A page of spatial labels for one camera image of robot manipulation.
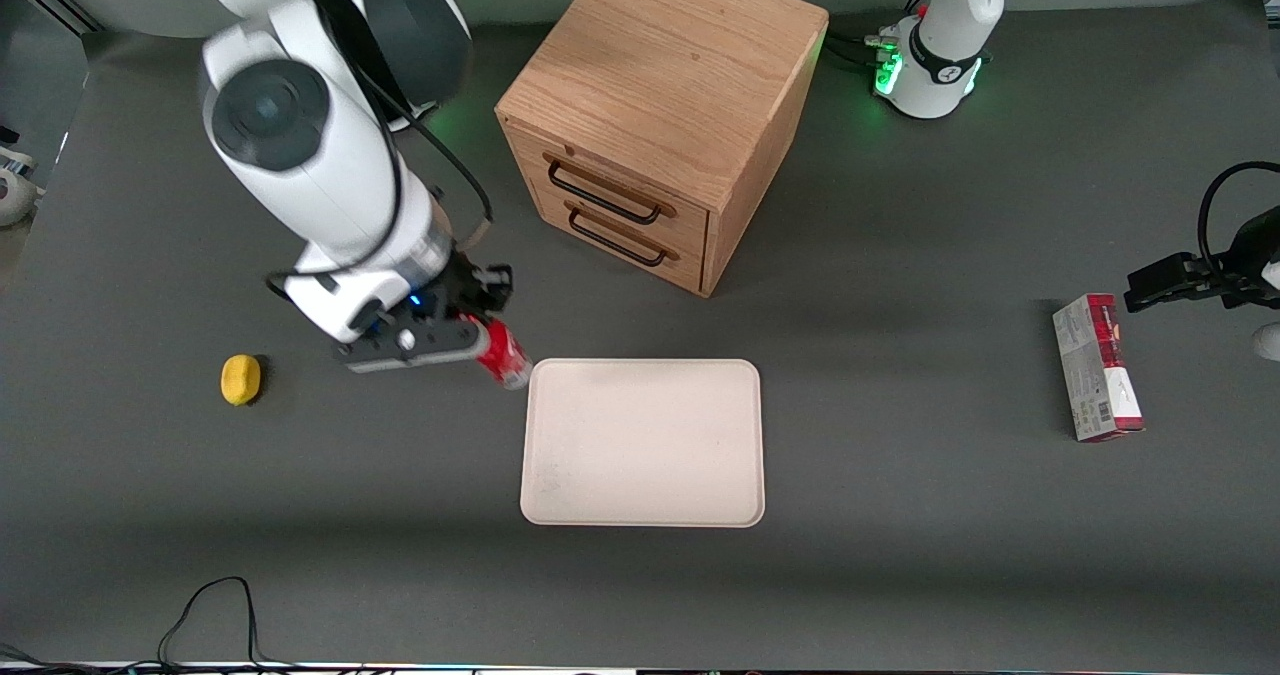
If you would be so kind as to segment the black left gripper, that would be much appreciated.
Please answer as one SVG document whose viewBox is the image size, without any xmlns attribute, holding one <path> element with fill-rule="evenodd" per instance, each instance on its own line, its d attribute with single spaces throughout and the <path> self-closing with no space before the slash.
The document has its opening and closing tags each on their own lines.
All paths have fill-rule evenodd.
<svg viewBox="0 0 1280 675">
<path fill-rule="evenodd" d="M 1172 254 L 1126 277 L 1126 311 L 1138 314 L 1160 304 L 1219 297 L 1225 309 L 1247 304 L 1279 309 L 1277 286 L 1263 274 L 1277 265 L 1277 252 L 1279 210 L 1270 209 L 1242 225 L 1230 246 L 1213 256 L 1219 283 L 1203 257 Z"/>
</svg>

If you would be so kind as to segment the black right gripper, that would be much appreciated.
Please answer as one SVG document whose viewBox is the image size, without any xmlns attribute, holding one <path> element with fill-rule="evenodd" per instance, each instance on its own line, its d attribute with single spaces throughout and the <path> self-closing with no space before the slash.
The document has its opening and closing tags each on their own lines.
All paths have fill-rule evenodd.
<svg viewBox="0 0 1280 675">
<path fill-rule="evenodd" d="M 492 316 L 503 313 L 515 293 L 515 270 L 508 264 L 486 268 L 486 289 L 477 269 L 463 254 L 451 254 L 444 269 L 431 281 L 431 315 L 454 319 L 486 330 Z M 485 298 L 489 305 L 485 307 Z"/>
</svg>

